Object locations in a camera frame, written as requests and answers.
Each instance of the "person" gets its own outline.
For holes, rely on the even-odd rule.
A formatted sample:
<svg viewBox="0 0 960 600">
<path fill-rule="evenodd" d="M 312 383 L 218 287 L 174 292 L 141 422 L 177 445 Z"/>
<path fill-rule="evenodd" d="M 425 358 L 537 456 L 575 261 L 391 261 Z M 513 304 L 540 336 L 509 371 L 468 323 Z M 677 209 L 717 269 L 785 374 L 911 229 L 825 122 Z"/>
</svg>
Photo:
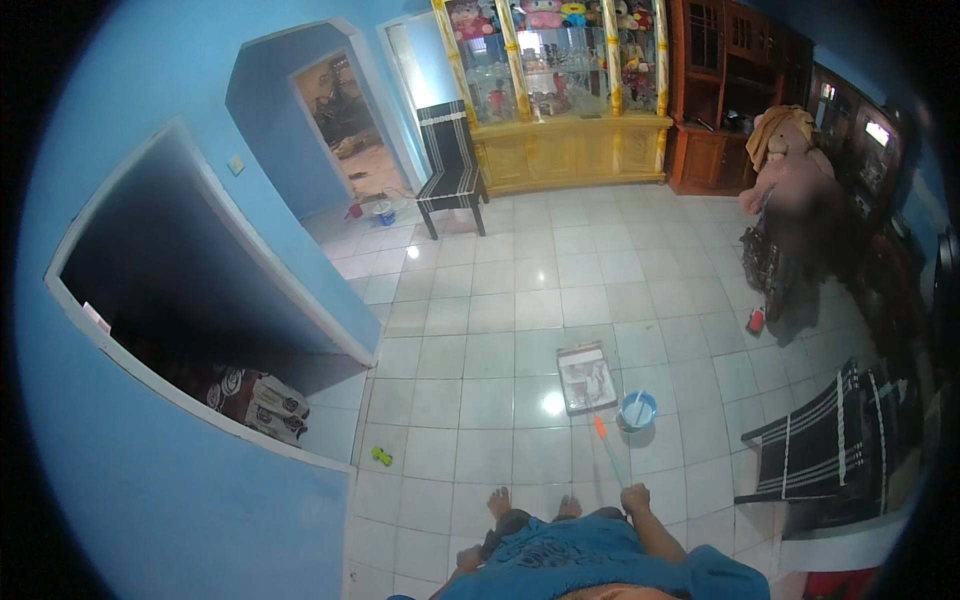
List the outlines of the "person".
<svg viewBox="0 0 960 600">
<path fill-rule="evenodd" d="M 495 527 L 457 555 L 456 570 L 430 600 L 770 598 L 763 575 L 712 546 L 686 553 L 651 512 L 642 483 L 623 490 L 620 502 L 626 515 L 609 506 L 581 516 L 579 501 L 564 496 L 546 523 L 513 508 L 506 488 L 493 492 Z"/>
</svg>

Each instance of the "blue bucket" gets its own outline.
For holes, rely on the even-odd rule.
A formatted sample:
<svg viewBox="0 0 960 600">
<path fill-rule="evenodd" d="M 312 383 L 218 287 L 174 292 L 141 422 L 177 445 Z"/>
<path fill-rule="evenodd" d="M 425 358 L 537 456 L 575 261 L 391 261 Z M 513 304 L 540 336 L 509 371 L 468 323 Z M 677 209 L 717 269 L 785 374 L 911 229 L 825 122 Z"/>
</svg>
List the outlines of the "blue bucket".
<svg viewBox="0 0 960 600">
<path fill-rule="evenodd" d="M 620 402 L 620 410 L 616 413 L 616 425 L 624 433 L 636 433 L 654 422 L 657 415 L 657 401 L 654 397 L 640 390 L 627 394 Z"/>
</svg>

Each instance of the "paint bucket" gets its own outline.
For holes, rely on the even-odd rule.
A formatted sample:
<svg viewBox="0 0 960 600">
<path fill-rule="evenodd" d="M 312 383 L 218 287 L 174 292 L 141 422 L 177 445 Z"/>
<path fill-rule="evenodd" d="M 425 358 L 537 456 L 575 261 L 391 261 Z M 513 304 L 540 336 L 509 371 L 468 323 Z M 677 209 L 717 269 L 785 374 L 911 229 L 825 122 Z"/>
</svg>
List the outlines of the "paint bucket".
<svg viewBox="0 0 960 600">
<path fill-rule="evenodd" d="M 657 402 L 644 390 L 627 394 L 620 402 L 616 413 L 616 425 L 624 433 L 636 433 L 650 423 L 657 415 Z"/>
<path fill-rule="evenodd" d="M 377 203 L 373 208 L 373 214 L 376 215 L 376 222 L 384 227 L 396 220 L 394 206 L 389 202 Z"/>
</svg>

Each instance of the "doorway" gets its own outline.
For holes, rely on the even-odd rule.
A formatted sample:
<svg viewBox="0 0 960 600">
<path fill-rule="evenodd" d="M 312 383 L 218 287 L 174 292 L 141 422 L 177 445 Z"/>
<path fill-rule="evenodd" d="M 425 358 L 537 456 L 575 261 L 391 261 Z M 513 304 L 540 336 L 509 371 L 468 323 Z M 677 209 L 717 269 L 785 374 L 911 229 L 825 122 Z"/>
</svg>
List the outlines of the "doorway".
<svg viewBox="0 0 960 600">
<path fill-rule="evenodd" d="M 294 76 L 300 96 L 349 181 L 356 202 L 408 196 L 346 52 Z"/>
</svg>

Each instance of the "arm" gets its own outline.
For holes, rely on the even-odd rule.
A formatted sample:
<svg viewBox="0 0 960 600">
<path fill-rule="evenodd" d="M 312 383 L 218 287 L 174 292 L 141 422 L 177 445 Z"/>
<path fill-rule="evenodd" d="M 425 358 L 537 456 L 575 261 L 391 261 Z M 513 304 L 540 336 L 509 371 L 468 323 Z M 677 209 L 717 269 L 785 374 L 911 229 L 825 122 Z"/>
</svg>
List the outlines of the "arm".
<svg viewBox="0 0 960 600">
<path fill-rule="evenodd" d="M 636 538 L 649 556 L 660 557 L 671 563 L 680 563 L 686 558 L 684 547 L 674 540 L 650 511 L 650 492 L 646 486 L 640 483 L 627 488 L 620 493 L 620 502 L 634 522 Z"/>
</svg>

